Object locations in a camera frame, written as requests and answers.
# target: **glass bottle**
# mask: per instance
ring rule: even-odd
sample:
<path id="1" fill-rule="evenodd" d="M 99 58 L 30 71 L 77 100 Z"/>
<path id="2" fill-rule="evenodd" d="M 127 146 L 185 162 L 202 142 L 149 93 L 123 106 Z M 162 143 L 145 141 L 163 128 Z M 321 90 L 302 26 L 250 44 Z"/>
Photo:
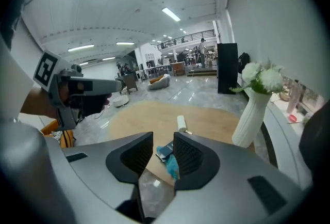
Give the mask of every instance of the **glass bottle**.
<path id="1" fill-rule="evenodd" d="M 291 88 L 290 91 L 290 101 L 289 101 L 289 105 L 287 108 L 287 113 L 292 113 L 295 106 L 297 106 L 298 102 L 299 102 L 299 98 L 301 96 L 303 87 L 301 85 L 301 83 L 298 80 L 294 80 L 293 86 Z"/>

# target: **railing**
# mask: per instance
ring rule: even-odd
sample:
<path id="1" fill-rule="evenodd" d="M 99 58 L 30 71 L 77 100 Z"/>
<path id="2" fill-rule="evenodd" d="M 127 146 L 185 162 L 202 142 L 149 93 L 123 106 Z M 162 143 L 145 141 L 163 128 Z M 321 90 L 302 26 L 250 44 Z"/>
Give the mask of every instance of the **railing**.
<path id="1" fill-rule="evenodd" d="M 211 29 L 211 30 L 194 33 L 194 34 L 184 35 L 182 37 L 163 42 L 163 43 L 157 45 L 157 48 L 159 50 L 161 50 L 161 49 L 166 49 L 168 47 L 176 46 L 178 44 L 186 43 L 186 42 L 193 41 L 193 40 L 201 40 L 202 38 L 212 38 L 212 37 L 215 37 L 214 33 L 215 33 L 214 29 Z"/>

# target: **black bag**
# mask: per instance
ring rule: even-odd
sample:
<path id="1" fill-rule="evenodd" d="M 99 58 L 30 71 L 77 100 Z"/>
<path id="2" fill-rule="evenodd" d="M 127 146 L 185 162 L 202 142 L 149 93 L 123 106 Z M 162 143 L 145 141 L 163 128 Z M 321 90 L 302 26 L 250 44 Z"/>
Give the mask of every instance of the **black bag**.
<path id="1" fill-rule="evenodd" d="M 249 62 L 250 56 L 247 53 L 242 53 L 242 55 L 238 57 L 238 72 L 242 73 L 243 69 Z"/>

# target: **ribbed vase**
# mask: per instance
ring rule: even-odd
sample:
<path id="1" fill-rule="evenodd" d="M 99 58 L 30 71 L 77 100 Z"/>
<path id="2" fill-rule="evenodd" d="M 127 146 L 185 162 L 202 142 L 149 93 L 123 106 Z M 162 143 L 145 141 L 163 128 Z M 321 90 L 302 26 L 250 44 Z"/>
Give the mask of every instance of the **ribbed vase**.
<path id="1" fill-rule="evenodd" d="M 233 143 L 247 148 L 253 142 L 261 128 L 270 94 L 256 93 L 251 89 L 249 102 L 233 134 Z"/>

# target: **gray tile floor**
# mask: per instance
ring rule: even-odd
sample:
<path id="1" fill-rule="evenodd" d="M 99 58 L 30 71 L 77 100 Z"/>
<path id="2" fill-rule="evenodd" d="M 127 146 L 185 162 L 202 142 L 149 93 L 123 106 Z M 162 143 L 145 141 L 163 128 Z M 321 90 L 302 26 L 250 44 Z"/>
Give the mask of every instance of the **gray tile floor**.
<path id="1" fill-rule="evenodd" d="M 217 94 L 218 80 L 216 76 L 172 76 L 170 86 L 157 91 L 148 91 L 148 83 L 148 81 L 137 82 L 138 91 L 129 95 L 130 102 L 126 106 L 116 108 L 110 99 L 109 106 L 105 108 L 102 114 L 86 117 L 74 131 L 74 136 L 77 139 L 75 145 L 107 141 L 109 139 L 109 120 L 123 108 L 143 100 L 219 108 L 232 112 L 237 117 L 242 115 L 247 104 L 246 99 L 241 94 Z M 113 94 L 112 98 L 117 96 L 119 93 Z M 265 161 L 269 161 L 266 143 L 261 131 L 259 131 L 254 145 L 256 154 Z M 173 199 L 173 187 L 147 170 L 141 176 L 139 185 L 145 215 L 148 217 L 159 216 Z"/>

